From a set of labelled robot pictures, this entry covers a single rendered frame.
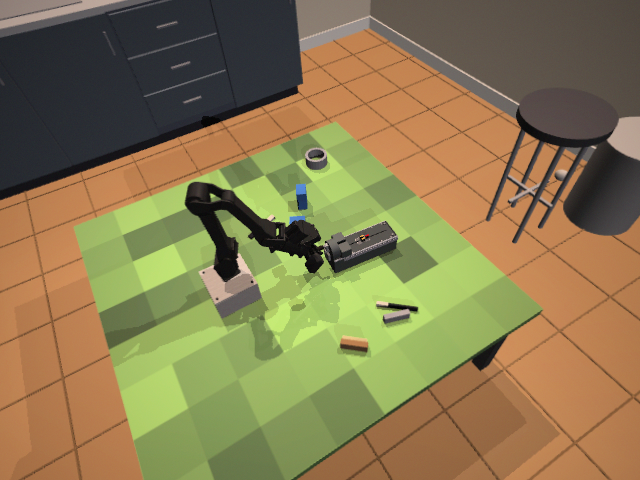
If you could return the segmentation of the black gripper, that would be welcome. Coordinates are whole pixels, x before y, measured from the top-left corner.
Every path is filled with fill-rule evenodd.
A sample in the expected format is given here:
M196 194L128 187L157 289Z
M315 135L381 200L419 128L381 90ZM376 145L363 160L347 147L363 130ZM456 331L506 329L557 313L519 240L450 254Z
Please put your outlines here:
M315 273L324 264L324 260L321 257L323 252L319 251L316 248L318 246L316 246L315 244L310 245L309 247L311 248L306 249L299 242L298 244L296 244L296 247L293 250L293 252L289 253L289 255L293 256L295 254L295 255L298 255L299 258L302 258L304 256L306 259L305 266L308 272Z

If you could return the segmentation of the grey hollow cylinder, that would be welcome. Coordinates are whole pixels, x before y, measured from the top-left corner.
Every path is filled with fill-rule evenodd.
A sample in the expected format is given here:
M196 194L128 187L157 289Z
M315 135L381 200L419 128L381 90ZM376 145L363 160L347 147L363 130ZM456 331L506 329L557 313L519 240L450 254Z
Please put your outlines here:
M306 165L312 170L320 170L327 165L327 152L321 148L312 148L305 154ZM311 160L313 158L322 158L320 160Z

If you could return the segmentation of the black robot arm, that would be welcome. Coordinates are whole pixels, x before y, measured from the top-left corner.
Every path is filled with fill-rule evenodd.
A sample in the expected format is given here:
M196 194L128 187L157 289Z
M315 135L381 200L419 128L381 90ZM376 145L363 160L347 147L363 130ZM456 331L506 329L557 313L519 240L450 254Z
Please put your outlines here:
M211 194L221 198L212 202ZM251 230L256 241L269 247L270 253L282 251L291 253L299 242L306 249L321 240L314 224L305 220L294 220L286 227L285 222L271 222L259 217L232 190L222 189L211 183L193 182L188 185L185 207L198 216L216 245L214 269L225 281L229 281L241 271L238 269L238 245L235 237L228 237L215 211L227 210ZM277 229L279 234L277 235ZM240 271L240 272L239 272Z

